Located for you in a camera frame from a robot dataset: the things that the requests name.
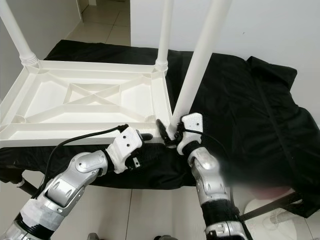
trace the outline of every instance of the white floor tile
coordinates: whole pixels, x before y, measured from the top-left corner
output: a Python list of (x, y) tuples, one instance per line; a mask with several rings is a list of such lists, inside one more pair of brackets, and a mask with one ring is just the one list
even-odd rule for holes
[(116, 18), (114, 25), (130, 27), (130, 13), (121, 11)]
[(204, 230), (194, 187), (132, 191), (126, 240), (153, 240), (161, 235), (181, 240), (204, 240)]
[(88, 6), (82, 13), (83, 22), (113, 25), (119, 12), (107, 6)]
[(206, 224), (195, 187), (173, 191), (173, 236), (179, 240), (205, 240)]
[[(39, 171), (24, 171), (23, 176), (38, 187), (44, 175)], [(30, 197), (14, 184), (0, 182), (0, 235), (11, 225)]]
[(306, 220), (303, 217), (296, 217), (293, 219), (296, 230), (297, 240), (312, 240), (313, 236), (310, 233)]
[(114, 45), (130, 46), (131, 45), (130, 27), (114, 25), (106, 43), (114, 44)]
[(88, 186), (52, 240), (85, 240), (89, 233), (104, 240), (125, 240), (131, 190)]
[(172, 235), (172, 196), (170, 190), (132, 190), (126, 240), (153, 240), (158, 235)]
[(79, 42), (105, 43), (112, 27), (112, 25), (107, 24), (84, 22), (67, 39)]
[(320, 212), (318, 211), (307, 218), (306, 223), (309, 226), (313, 238), (320, 240)]

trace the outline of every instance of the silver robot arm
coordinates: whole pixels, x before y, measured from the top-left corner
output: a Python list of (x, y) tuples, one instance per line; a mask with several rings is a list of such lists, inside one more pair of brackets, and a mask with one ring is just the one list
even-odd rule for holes
[(122, 173), (125, 163), (143, 145), (139, 132), (126, 128), (105, 150), (82, 152), (53, 178), (35, 199), (29, 199), (0, 240), (49, 240), (97, 177)]
[(252, 240), (246, 225), (232, 205), (220, 174), (219, 161), (201, 145), (203, 118), (192, 113), (181, 118), (175, 139), (169, 138), (158, 121), (160, 134), (167, 145), (177, 145), (180, 155), (188, 156), (188, 164), (196, 181), (199, 203), (206, 224), (207, 240)]

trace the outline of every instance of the robotic hand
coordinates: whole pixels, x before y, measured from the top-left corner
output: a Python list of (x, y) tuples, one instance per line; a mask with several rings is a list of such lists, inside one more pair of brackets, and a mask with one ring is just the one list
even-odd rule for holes
[(140, 165), (135, 153), (142, 145), (139, 132), (127, 127), (107, 149), (74, 156), (68, 168), (53, 178), (37, 198), (29, 199), (0, 240), (49, 240), (87, 185), (107, 172), (122, 173), (126, 164)]
[(180, 155), (188, 156), (188, 164), (196, 181), (196, 189), (206, 224), (207, 240), (252, 240), (238, 210), (232, 205), (220, 175), (218, 160), (201, 145), (202, 115), (192, 113), (181, 118), (175, 139), (170, 139), (165, 126), (157, 121), (167, 145), (177, 145)]

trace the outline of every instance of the black cloth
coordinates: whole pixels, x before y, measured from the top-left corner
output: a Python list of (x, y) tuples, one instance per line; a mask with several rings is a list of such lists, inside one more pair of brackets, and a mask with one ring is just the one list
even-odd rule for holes
[[(174, 109), (192, 57), (189, 51), (168, 53), (166, 75)], [(62, 40), (47, 56), (51, 61), (79, 61), (153, 65), (157, 49)], [(255, 57), (247, 61), (232, 55), (212, 54), (191, 112), (203, 114), (203, 144), (218, 157), (227, 182), (251, 186), (290, 186), (320, 203), (320, 131), (310, 113), (295, 104), (290, 94), (297, 71)], [(64, 146), (56, 154), (51, 173), (63, 171), (80, 152), (102, 145)], [(44, 173), (53, 147), (0, 149), (0, 169)], [(184, 156), (161, 144), (141, 150), (141, 168), (110, 173), (93, 184), (114, 188), (176, 189), (195, 184)]]

